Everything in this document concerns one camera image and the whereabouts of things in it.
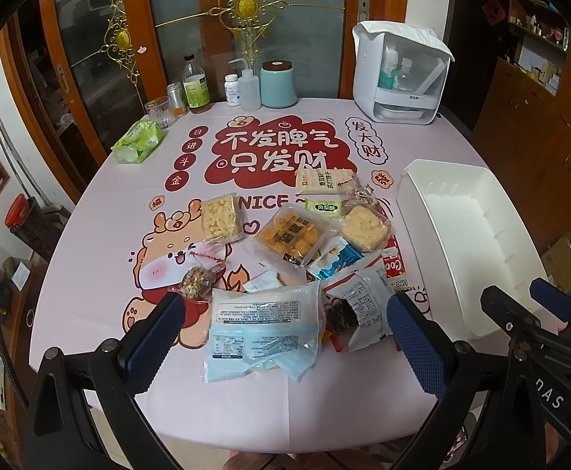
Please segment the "red white cookies pack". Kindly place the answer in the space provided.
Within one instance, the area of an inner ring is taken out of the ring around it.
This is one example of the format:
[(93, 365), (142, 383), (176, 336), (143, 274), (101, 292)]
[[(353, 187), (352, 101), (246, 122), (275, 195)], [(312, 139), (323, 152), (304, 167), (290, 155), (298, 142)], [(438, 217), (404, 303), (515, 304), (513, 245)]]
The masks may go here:
[(405, 264), (403, 263), (398, 241), (394, 235), (388, 239), (387, 245), (381, 250), (381, 258), (388, 285), (395, 292), (409, 291), (410, 285), (407, 272), (405, 272)]

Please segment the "white red chip bag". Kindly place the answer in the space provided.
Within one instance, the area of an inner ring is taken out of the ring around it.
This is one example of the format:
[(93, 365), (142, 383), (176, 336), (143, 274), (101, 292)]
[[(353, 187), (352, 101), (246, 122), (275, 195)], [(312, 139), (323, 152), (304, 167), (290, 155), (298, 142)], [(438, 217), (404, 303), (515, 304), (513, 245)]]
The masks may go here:
[(391, 336), (387, 303), (409, 289), (405, 275), (389, 277), (382, 263), (342, 272), (321, 283), (326, 328), (333, 334), (350, 335), (349, 352), (365, 349)]

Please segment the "blue white snack pack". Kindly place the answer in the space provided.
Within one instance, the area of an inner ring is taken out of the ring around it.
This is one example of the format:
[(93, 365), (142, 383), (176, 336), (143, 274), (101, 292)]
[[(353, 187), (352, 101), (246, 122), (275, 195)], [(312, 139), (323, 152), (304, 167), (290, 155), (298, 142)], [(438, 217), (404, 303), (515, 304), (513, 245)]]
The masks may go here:
[(363, 257), (363, 253), (357, 247), (337, 235), (328, 241), (324, 253), (307, 265), (307, 272), (316, 280), (324, 280), (355, 264)]

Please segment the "nut candy clear wrapper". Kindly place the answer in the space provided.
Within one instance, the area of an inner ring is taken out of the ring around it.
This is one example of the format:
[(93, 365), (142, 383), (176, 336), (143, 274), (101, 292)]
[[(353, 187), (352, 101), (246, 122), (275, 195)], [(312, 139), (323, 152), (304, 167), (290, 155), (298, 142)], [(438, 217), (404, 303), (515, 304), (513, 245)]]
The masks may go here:
[(209, 302), (214, 286), (226, 271), (226, 257), (226, 247), (220, 244), (191, 250), (188, 271), (178, 284), (181, 297), (197, 304)]

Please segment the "small green snack pack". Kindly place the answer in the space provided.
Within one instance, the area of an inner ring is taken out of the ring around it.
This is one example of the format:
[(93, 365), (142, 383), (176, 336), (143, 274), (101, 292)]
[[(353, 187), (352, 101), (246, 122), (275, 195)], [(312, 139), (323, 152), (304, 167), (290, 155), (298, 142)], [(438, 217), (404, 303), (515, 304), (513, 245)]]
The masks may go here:
[(339, 199), (335, 201), (326, 201), (326, 199), (307, 199), (305, 208), (319, 217), (326, 219), (339, 219), (342, 217), (344, 204)]

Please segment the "beige cracker pack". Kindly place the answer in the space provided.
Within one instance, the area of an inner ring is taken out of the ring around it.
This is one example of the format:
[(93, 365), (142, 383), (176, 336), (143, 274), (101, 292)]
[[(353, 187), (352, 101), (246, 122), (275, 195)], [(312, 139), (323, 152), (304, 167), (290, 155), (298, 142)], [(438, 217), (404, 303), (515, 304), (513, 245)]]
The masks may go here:
[(296, 173), (298, 194), (344, 194), (357, 187), (357, 175), (349, 169), (300, 169)]

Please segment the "small white sachet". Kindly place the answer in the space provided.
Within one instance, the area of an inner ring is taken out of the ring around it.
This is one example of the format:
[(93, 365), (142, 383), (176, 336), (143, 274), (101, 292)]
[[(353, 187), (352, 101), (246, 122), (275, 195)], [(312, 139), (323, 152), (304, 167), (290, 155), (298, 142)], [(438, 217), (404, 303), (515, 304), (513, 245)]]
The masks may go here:
[(258, 276), (249, 279), (243, 284), (246, 293), (257, 293), (266, 290), (279, 289), (284, 284), (279, 279), (278, 273), (273, 269), (267, 269)]

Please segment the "yellow cookie tray pack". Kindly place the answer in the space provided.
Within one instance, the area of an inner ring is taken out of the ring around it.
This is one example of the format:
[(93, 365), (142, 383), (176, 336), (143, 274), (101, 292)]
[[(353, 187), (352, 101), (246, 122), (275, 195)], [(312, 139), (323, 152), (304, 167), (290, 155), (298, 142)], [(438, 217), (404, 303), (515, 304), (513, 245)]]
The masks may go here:
[(306, 266), (338, 224), (299, 204), (285, 204), (254, 236), (253, 243), (275, 265)]

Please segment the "white plastic storage bin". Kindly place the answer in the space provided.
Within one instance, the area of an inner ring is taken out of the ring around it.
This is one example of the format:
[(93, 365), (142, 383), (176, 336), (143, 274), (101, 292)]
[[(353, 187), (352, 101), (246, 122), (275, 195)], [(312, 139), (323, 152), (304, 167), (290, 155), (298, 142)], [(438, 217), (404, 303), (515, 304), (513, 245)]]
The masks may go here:
[(534, 243), (497, 177), (482, 166), (415, 159), (401, 175), (397, 204), (423, 276), (433, 320), (453, 340), (489, 337), (484, 289), (498, 286), (551, 330), (555, 318), (530, 298), (545, 278)]

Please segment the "pink printed tablecloth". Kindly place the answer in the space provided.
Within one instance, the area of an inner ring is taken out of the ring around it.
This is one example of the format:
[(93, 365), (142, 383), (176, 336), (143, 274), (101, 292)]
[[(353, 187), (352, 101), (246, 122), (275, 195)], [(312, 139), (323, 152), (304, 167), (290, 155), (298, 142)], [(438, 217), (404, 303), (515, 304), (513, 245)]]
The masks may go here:
[[(144, 163), (105, 161), (77, 203), (43, 282), (29, 350), (88, 352), (121, 337), (151, 311), (161, 290), (148, 275), (181, 266), (202, 239), (202, 202), (236, 194), (246, 231), (298, 201), (301, 166), (349, 168), (390, 214), (411, 286), (423, 308), (439, 301), (424, 286), (396, 192), (416, 159), (481, 166), (446, 119), (427, 125), (369, 121), (354, 102), (305, 99), (247, 114), (223, 103), (181, 118)], [(192, 310), (148, 392), (138, 399), (160, 434), (251, 452), (320, 452), (415, 432), (434, 399), (390, 338), (359, 351), (322, 350), (300, 381), (278, 369), (206, 383), (210, 315)]]

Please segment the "white countertop organizer box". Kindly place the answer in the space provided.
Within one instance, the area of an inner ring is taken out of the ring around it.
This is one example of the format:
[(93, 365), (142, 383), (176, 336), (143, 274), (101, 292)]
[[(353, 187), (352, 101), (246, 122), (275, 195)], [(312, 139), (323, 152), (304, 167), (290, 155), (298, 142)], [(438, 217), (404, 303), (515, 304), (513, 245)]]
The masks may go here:
[(437, 115), (454, 57), (428, 29), (383, 20), (352, 28), (352, 96), (372, 121), (427, 125)]

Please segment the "green tissue pack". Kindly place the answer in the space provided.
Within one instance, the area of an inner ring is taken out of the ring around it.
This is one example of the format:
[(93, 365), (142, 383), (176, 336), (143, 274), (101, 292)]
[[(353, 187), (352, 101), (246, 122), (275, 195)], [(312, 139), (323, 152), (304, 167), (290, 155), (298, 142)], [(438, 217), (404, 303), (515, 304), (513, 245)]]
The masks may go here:
[(163, 132), (156, 121), (139, 120), (111, 147), (117, 163), (143, 163), (159, 147)]

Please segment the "clear drinking glass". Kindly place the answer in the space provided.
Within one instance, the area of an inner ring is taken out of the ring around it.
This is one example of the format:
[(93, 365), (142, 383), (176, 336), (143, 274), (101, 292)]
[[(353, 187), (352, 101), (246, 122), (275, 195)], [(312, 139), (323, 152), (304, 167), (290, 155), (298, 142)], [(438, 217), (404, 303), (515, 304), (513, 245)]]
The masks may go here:
[(170, 127), (176, 121), (168, 96), (148, 101), (145, 104), (145, 111), (148, 119), (155, 121), (162, 130)]

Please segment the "small metal tin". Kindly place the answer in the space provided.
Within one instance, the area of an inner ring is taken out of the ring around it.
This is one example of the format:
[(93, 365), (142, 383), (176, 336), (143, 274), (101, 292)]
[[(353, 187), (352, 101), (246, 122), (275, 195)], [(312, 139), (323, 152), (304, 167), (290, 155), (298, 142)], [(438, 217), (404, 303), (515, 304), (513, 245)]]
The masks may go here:
[(166, 87), (169, 97), (172, 115), (175, 118), (184, 116), (188, 112), (186, 101), (184, 100), (184, 88), (181, 82), (174, 82)]

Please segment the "white squeeze bottle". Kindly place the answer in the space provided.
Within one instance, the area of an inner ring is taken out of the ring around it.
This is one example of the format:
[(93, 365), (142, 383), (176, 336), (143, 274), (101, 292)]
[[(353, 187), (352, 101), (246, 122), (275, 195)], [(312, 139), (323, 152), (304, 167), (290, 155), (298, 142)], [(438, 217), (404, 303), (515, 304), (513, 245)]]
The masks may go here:
[(238, 57), (229, 62), (231, 65), (236, 63), (242, 64), (238, 81), (241, 108), (244, 112), (254, 112), (261, 107), (259, 76), (255, 75), (253, 68), (245, 58)]

